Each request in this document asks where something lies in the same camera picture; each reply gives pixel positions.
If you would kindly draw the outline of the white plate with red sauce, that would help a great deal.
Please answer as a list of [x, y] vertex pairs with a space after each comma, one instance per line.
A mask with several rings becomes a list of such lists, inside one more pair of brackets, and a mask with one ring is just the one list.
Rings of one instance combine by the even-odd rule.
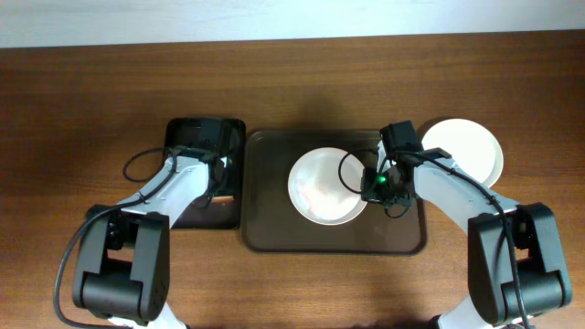
[[345, 224], [366, 207], [358, 190], [364, 166], [347, 151], [323, 147], [302, 155], [292, 166], [288, 193], [294, 208], [326, 226]]

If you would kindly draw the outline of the cream plate with red stain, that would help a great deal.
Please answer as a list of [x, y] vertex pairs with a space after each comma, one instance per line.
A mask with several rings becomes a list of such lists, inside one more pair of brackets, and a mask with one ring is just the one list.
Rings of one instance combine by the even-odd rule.
[[441, 148], [462, 170], [487, 187], [493, 186], [504, 169], [504, 154], [495, 136], [484, 126], [466, 119], [438, 122], [423, 134], [425, 149]]

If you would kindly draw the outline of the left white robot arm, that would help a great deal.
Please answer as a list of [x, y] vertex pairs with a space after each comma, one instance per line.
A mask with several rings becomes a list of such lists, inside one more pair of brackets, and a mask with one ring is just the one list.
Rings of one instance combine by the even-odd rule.
[[239, 227], [246, 125], [175, 118], [161, 166], [114, 206], [95, 205], [72, 242], [80, 247], [72, 301], [109, 328], [183, 328], [167, 301], [171, 229]]

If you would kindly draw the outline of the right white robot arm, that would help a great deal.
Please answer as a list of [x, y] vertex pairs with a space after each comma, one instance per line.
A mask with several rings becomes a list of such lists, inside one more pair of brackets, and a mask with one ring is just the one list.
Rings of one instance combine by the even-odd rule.
[[379, 132], [378, 164], [366, 168], [361, 198], [384, 208], [432, 203], [465, 233], [469, 295], [431, 328], [528, 328], [566, 307], [572, 286], [553, 211], [497, 194], [441, 148], [426, 150], [412, 122]]

